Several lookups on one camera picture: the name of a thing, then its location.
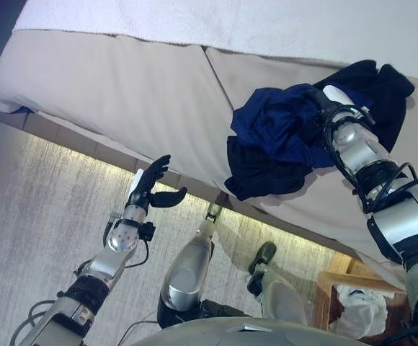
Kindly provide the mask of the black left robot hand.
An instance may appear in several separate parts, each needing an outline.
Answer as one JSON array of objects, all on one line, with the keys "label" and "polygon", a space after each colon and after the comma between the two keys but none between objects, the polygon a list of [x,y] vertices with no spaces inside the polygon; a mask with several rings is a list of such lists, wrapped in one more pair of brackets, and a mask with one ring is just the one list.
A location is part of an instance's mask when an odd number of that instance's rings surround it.
[{"label": "black left robot hand", "polygon": [[148,212],[148,207],[171,208],[180,204],[187,194],[187,188],[182,187],[176,192],[152,192],[155,183],[168,170],[171,156],[165,155],[154,161],[141,175],[137,186],[132,190],[125,204],[136,205]]}]

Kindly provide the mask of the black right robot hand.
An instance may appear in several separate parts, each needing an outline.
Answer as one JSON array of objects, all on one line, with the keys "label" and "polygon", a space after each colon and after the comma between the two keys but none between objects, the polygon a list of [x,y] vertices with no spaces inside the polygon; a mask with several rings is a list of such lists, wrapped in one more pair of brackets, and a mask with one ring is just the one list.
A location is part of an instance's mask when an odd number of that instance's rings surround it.
[{"label": "black right robot hand", "polygon": [[335,123],[343,118],[356,118],[355,103],[336,86],[327,85],[322,90],[315,89],[311,98],[317,104],[324,125]]}]

